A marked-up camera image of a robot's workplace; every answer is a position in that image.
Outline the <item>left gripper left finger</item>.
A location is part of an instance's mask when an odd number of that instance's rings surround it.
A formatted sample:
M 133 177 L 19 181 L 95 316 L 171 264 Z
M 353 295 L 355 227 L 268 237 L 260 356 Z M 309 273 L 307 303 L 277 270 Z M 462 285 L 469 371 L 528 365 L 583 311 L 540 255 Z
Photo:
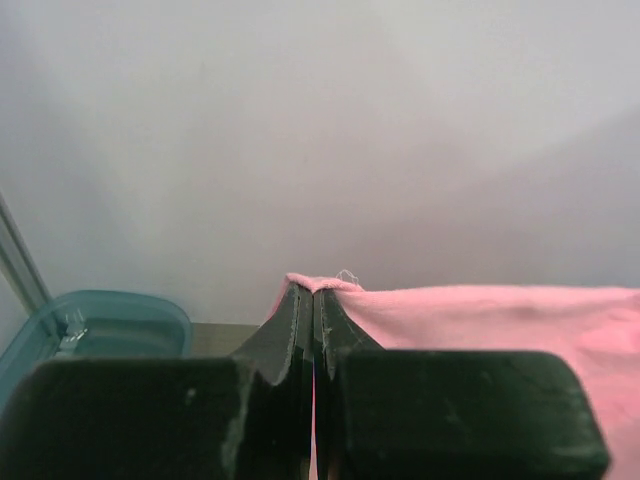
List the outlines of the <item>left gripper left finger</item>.
M 5 479 L 304 479 L 312 298 L 222 357 L 51 360 L 1 417 Z

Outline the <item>pink t shirt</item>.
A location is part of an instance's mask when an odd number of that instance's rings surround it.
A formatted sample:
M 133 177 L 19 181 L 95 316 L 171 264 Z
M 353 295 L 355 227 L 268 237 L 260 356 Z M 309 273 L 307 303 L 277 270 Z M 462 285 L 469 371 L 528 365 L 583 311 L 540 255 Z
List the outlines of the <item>pink t shirt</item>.
M 289 273 L 285 285 L 332 291 L 384 348 L 542 350 L 577 373 L 612 451 L 610 479 L 639 476 L 639 292 L 621 287 L 454 285 L 367 291 Z

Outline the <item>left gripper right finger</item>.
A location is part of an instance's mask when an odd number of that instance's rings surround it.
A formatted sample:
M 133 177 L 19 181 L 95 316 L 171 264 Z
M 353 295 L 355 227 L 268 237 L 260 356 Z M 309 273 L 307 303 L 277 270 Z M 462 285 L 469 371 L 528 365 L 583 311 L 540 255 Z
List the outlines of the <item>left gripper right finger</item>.
M 314 297 L 321 479 L 601 479 L 611 456 L 578 377 L 542 351 L 386 349 Z

